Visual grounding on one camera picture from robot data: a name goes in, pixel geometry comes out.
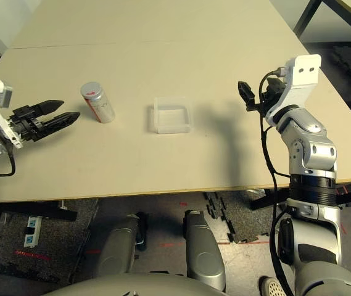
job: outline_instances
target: transparent plastic box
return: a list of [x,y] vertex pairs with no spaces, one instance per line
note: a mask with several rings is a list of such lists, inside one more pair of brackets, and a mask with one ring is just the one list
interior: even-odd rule
[[158,134],[188,133],[192,130],[191,107],[185,97],[156,97],[154,111]]

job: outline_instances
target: red tape line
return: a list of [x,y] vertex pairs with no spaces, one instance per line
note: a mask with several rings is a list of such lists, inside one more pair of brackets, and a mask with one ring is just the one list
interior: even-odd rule
[[35,253],[30,253],[30,252],[24,252],[24,251],[14,251],[15,255],[20,255],[20,256],[24,256],[24,257],[32,257],[32,258],[37,258],[37,259],[42,259],[45,261],[51,261],[52,259],[48,256],[45,255],[40,255],[40,254],[35,254]]

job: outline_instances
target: table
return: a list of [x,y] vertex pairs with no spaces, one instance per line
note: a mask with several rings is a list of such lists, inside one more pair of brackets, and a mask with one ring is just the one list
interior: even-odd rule
[[337,15],[339,15],[351,26],[351,0],[310,0],[293,29],[294,33],[298,37],[300,37],[304,32],[304,29],[307,27],[308,23],[322,2],[329,6]]
[[[57,14],[71,2],[81,8],[60,21]],[[258,113],[246,112],[237,81],[257,91],[267,71],[307,51],[268,1],[155,0],[150,12],[136,0],[90,1],[98,16],[88,27],[102,24],[109,32],[79,40],[73,32],[84,30],[76,22],[84,3],[44,1],[15,42],[26,48],[9,49],[0,60],[0,78],[14,87],[12,109],[62,99],[56,114],[81,112],[72,126],[15,151],[16,174],[0,178],[0,202],[272,186]],[[102,18],[104,4],[117,11],[113,18]],[[58,24],[59,31],[27,38],[44,13],[47,27]],[[111,20],[124,26],[107,27]],[[117,116],[112,123],[98,123],[83,101],[79,90],[87,81],[105,89]],[[190,99],[191,133],[154,132],[157,96]],[[307,109],[337,146],[338,181],[351,181],[351,111],[323,73]],[[268,148],[274,166],[287,172],[278,133],[269,134]],[[0,171],[6,163],[1,157]],[[286,178],[278,181],[287,186]]]

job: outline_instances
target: silver can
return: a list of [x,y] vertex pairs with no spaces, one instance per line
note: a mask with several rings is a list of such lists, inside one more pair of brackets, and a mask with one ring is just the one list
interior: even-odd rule
[[98,82],[84,84],[81,94],[99,122],[108,123],[115,119],[115,112]]

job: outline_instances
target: wall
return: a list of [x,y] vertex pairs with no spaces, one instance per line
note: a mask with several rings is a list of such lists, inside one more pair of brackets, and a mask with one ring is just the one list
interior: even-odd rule
[[[293,29],[309,0],[270,0],[270,2]],[[300,40],[302,42],[351,41],[351,26],[325,3],[321,3]]]
[[31,17],[41,0],[0,0],[0,54]]

